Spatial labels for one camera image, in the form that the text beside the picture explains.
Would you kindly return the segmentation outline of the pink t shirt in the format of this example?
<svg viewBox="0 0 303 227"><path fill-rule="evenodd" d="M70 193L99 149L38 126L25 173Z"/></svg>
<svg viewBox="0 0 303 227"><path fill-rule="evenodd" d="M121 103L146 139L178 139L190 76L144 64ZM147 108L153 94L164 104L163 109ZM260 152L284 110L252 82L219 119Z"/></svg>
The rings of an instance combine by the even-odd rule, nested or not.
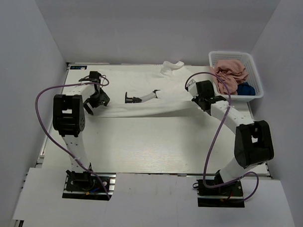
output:
<svg viewBox="0 0 303 227"><path fill-rule="evenodd" d="M228 91L218 78L227 85L231 95L237 95L236 90L238 85L247 81L248 78L248 72L244 64L235 59L218 60L211 72L216 74L212 78L217 92L222 95L227 95Z"/></svg>

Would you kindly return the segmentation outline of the blue t shirt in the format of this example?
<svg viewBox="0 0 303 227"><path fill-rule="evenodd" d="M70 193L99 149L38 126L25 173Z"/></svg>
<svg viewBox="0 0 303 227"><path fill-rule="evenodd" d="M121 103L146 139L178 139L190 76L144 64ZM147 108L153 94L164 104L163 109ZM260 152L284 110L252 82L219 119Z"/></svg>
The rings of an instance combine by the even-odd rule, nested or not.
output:
<svg viewBox="0 0 303 227"><path fill-rule="evenodd" d="M241 83L237 86L237 94L240 96L254 96L256 95L255 89L247 82Z"/></svg>

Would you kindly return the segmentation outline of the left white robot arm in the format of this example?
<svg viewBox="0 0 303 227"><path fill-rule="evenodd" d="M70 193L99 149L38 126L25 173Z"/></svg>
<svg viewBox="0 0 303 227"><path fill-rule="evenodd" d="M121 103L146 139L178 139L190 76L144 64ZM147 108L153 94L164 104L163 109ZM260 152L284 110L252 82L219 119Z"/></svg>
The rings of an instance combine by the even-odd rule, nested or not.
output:
<svg viewBox="0 0 303 227"><path fill-rule="evenodd" d="M92 166L87 158L82 132L86 126L85 114L93 115L94 109L106 107L110 101L102 89L104 78L101 73L91 71L67 94L57 94L53 98L53 128L66 145L72 167L66 173L75 182L92 181Z"/></svg>

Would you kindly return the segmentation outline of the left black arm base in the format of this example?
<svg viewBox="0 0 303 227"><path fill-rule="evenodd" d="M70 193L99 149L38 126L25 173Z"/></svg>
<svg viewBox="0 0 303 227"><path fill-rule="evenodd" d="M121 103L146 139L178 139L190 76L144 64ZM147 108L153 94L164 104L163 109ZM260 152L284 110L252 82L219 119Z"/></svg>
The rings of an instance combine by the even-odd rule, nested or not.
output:
<svg viewBox="0 0 303 227"><path fill-rule="evenodd" d="M67 170L64 184L63 199L108 201L113 195L116 175L99 174L99 179L86 171L74 172Z"/></svg>

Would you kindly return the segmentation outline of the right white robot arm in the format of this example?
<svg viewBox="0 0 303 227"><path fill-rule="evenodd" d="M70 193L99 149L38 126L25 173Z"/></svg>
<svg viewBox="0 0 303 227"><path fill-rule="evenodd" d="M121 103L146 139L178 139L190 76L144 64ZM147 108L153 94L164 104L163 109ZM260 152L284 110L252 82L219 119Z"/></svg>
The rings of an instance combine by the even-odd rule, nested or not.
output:
<svg viewBox="0 0 303 227"><path fill-rule="evenodd" d="M235 135L234 157L215 174L212 184L203 179L208 189L227 187L241 178L252 174L255 166L274 158L273 142L269 124L245 117L232 107L231 99L216 96L210 80L186 82L185 89L193 96L202 111L220 121L218 129L224 125Z"/></svg>

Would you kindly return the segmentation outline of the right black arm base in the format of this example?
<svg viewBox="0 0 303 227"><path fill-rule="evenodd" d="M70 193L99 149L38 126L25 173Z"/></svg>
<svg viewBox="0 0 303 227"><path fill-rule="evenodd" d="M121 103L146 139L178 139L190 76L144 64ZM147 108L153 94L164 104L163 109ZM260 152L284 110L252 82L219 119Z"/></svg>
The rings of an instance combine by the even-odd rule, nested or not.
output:
<svg viewBox="0 0 303 227"><path fill-rule="evenodd" d="M203 180L198 179L192 187L197 191L200 208L245 208L240 181L224 187L207 188Z"/></svg>

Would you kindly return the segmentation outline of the white t shirt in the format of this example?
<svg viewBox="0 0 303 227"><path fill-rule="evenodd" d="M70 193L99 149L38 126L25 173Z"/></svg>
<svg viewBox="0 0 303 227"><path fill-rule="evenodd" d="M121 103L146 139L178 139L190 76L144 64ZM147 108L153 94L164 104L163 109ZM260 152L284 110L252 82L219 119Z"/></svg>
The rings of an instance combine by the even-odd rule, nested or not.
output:
<svg viewBox="0 0 303 227"><path fill-rule="evenodd" d="M99 70L109 85L104 92L110 97L108 105L94 109L102 118L140 117L197 110L184 85L194 72L188 67L164 71Z"/></svg>

